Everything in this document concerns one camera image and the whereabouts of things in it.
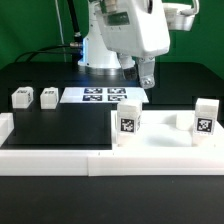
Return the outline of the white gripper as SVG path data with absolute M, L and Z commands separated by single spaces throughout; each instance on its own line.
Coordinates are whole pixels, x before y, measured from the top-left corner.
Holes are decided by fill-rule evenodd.
M 140 85 L 143 89 L 155 86 L 156 57 L 166 54 L 170 37 L 161 0 L 115 0 L 107 9 L 107 0 L 100 0 L 94 9 L 104 44 L 118 54 L 123 76 L 137 78 L 137 60 Z

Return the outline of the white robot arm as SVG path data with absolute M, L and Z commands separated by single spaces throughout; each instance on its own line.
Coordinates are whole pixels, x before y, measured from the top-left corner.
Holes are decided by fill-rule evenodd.
M 169 51 L 161 0 L 87 0 L 89 31 L 79 66 L 92 74 L 121 73 L 155 86 L 155 58 Z

